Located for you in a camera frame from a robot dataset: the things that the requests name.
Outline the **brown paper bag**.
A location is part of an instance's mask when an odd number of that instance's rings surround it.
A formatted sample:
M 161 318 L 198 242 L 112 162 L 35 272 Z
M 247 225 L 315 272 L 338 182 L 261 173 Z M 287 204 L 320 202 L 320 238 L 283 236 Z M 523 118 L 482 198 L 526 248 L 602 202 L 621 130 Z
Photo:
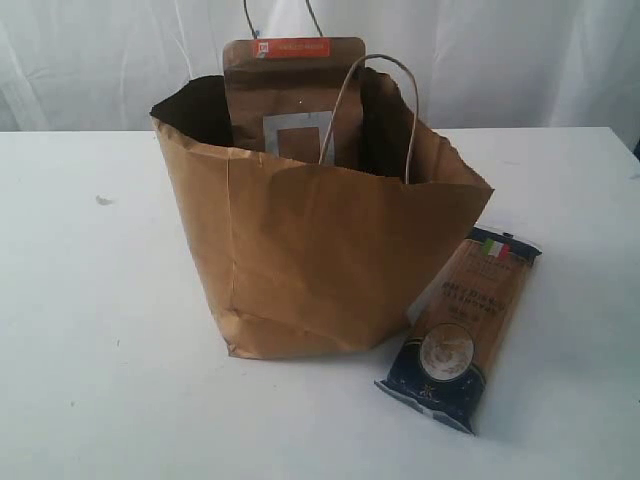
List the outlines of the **brown paper bag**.
M 234 357 L 370 349 L 471 231 L 491 186 L 419 118 L 366 53 L 356 170 L 239 148 L 221 74 L 150 113 L 187 244 Z

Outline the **brown kraft standup pouch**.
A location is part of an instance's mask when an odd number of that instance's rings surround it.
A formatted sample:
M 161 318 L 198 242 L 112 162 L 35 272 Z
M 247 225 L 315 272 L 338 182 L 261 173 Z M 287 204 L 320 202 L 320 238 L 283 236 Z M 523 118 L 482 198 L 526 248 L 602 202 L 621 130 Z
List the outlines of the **brown kraft standup pouch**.
M 235 40 L 225 45 L 225 94 L 234 145 L 356 170 L 360 82 L 341 87 L 366 47 L 357 37 Z

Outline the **spaghetti packet dark blue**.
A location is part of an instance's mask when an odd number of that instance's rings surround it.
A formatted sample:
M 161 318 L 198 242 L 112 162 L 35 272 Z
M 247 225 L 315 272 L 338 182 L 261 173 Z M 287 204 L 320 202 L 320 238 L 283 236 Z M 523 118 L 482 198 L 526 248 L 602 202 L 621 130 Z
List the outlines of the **spaghetti packet dark blue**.
M 474 227 L 428 288 L 426 304 L 376 386 L 470 434 L 487 376 L 541 251 Z

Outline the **small paper scrap on table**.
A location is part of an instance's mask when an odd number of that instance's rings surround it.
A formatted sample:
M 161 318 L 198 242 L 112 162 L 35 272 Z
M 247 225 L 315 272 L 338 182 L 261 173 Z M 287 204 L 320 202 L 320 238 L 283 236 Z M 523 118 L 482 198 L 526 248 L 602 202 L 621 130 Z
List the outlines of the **small paper scrap on table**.
M 114 201 L 113 201 L 112 199 L 105 198 L 105 197 L 102 197 L 102 196 L 100 196 L 100 195 L 97 195 L 97 196 L 95 197 L 95 200 L 96 200 L 96 202 L 97 202 L 99 205 L 101 205 L 101 206 L 107 206 L 107 205 L 111 205 L 111 204 L 113 204 L 113 203 L 114 203 Z

